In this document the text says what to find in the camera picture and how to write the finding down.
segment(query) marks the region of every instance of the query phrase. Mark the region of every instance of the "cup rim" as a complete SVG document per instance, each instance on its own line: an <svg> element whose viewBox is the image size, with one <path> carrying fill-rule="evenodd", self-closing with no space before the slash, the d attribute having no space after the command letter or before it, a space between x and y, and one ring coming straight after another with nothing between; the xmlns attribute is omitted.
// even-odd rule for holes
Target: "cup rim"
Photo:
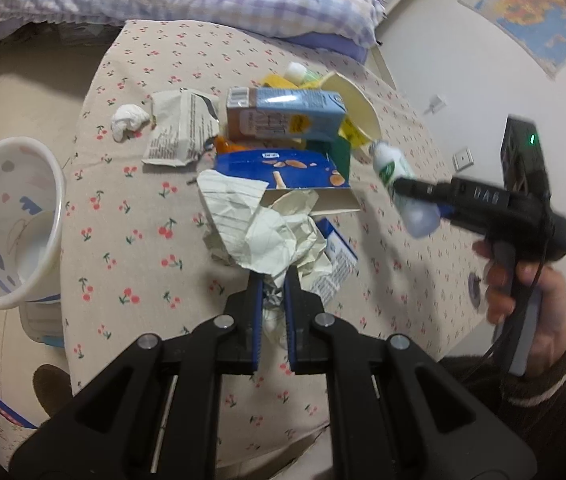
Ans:
<svg viewBox="0 0 566 480"><path fill-rule="evenodd" d="M52 232L48 238L43 258L36 270L25 283L22 283L21 286L9 294L0 296L0 310L14 308L25 300L25 298L34 290L37 283L39 283L39 281L43 278L45 273L48 272L48 269L52 266L53 259L57 258L57 253L61 247L61 213L66 191L65 177L57 158L40 140L33 139L31 137L8 137L7 139L0 140L0 149L6 146L26 146L45 159L54 176L57 201L54 210Z"/></svg>

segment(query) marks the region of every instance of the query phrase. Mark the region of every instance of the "brown sweater sleeve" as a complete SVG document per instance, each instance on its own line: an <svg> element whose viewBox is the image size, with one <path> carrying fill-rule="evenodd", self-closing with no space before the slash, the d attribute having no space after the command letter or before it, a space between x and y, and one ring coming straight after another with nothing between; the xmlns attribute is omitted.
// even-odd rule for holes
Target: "brown sweater sleeve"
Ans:
<svg viewBox="0 0 566 480"><path fill-rule="evenodd" d="M478 357L444 358L441 361L460 379ZM526 379L502 374L488 361L464 386L532 448L539 472L566 443L566 351L542 375Z"/></svg>

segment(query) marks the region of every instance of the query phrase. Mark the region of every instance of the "finger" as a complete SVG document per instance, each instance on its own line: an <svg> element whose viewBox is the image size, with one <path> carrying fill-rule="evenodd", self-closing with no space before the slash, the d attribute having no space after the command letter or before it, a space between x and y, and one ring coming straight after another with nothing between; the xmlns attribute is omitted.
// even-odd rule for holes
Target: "finger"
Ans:
<svg viewBox="0 0 566 480"><path fill-rule="evenodd" d="M492 258L492 244L487 240L478 240L472 244L472 250L484 258Z"/></svg>
<svg viewBox="0 0 566 480"><path fill-rule="evenodd" d="M520 262L516 266L516 275L524 285L531 285L538 270L538 263ZM545 294L566 295L565 277L551 267L543 267L538 277L537 286Z"/></svg>
<svg viewBox="0 0 566 480"><path fill-rule="evenodd" d="M501 264L491 260L483 270L483 281L487 285L503 286L508 283L508 271Z"/></svg>
<svg viewBox="0 0 566 480"><path fill-rule="evenodd" d="M502 322L506 317L514 312L514 300L506 296L498 288L490 286L485 293L488 302L487 321L492 324Z"/></svg>

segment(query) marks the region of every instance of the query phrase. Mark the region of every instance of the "wall outlet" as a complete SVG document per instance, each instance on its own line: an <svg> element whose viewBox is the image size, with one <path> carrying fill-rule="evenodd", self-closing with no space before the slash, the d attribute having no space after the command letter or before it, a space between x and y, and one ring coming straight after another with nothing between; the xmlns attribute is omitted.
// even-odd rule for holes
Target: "wall outlet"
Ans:
<svg viewBox="0 0 566 480"><path fill-rule="evenodd" d="M452 162L454 163L454 169L457 173L458 171L466 170L474 165L474 159L472 158L472 153L469 148L463 148L456 152L452 157Z"/></svg>
<svg viewBox="0 0 566 480"><path fill-rule="evenodd" d="M445 98L440 95L434 95L429 99L428 111L434 115L436 112L442 110L447 106Z"/></svg>

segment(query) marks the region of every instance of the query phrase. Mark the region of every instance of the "wall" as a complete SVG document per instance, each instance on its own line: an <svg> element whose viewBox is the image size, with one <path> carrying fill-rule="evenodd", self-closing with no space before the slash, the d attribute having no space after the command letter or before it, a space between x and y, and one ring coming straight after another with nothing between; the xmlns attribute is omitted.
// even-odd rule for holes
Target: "wall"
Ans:
<svg viewBox="0 0 566 480"><path fill-rule="evenodd" d="M434 94L447 107L424 116L450 156L468 146L464 174L502 183L508 114L533 119L550 173L552 204L566 213L566 66L550 80L512 39L456 0L404 0L378 30L396 86L421 112ZM556 267L566 275L566 257Z"/></svg>

